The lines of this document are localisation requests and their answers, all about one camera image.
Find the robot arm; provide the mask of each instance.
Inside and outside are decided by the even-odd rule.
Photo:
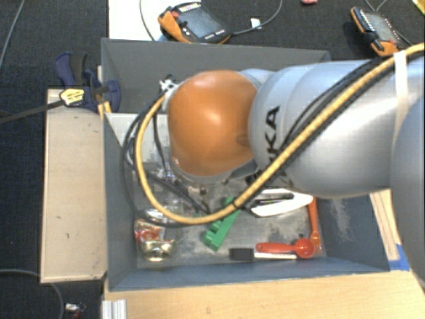
[[[168,102],[176,174],[194,185],[259,176],[216,213],[187,218],[164,208],[147,185],[137,150],[147,123],[165,99],[162,96],[136,137],[135,164],[145,194],[167,217],[198,225],[240,208],[271,179],[282,187],[326,198],[391,188],[405,251],[425,278],[423,52],[424,44],[406,50],[408,65],[402,79],[408,85],[404,105],[409,110],[399,129],[400,96],[395,87],[399,78],[393,58],[191,77]],[[226,129],[224,137],[220,129]],[[191,159],[196,165],[187,164]]]

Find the blue clamp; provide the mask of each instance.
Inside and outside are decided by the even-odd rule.
[[[97,112],[100,102],[96,96],[101,94],[103,101],[109,101],[112,112],[117,112],[121,103],[121,90],[117,80],[109,80],[102,86],[97,76],[90,70],[84,70],[86,53],[65,52],[54,60],[54,69],[65,88],[79,87],[84,91],[83,103],[79,108]]]

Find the red object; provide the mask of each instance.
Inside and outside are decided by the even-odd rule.
[[[294,245],[285,243],[263,242],[257,243],[256,250],[260,253],[282,254],[294,251],[300,258],[308,259],[314,255],[314,244],[306,238],[299,239]]]
[[[311,223],[311,234],[310,241],[314,244],[317,254],[321,254],[321,239],[319,234],[319,227],[317,224],[317,201],[313,198],[313,201],[308,205],[308,214]]]

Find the electronic device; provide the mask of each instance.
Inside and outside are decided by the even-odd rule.
[[[158,22],[165,36],[182,43],[222,44],[230,38],[229,28],[200,2],[168,7]]]
[[[387,18],[380,13],[366,11],[359,7],[351,9],[351,17],[362,32],[364,39],[379,56],[388,56],[398,52],[400,37]]]

